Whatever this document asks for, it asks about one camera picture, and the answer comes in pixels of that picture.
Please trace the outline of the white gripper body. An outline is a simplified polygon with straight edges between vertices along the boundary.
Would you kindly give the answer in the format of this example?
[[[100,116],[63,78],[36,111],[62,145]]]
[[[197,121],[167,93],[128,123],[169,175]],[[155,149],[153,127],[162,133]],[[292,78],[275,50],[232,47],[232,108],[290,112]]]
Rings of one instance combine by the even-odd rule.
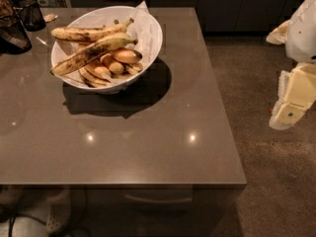
[[[316,0],[304,0],[291,18],[270,32],[268,43],[283,44],[296,62],[316,62]]]

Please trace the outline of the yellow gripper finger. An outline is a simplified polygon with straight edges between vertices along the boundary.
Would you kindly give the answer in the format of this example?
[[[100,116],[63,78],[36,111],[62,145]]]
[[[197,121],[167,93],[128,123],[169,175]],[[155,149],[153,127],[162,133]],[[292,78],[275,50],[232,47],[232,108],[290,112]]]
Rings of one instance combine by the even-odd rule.
[[[290,72],[282,71],[277,95],[269,126],[285,130],[298,123],[316,102],[316,65],[298,63]]]

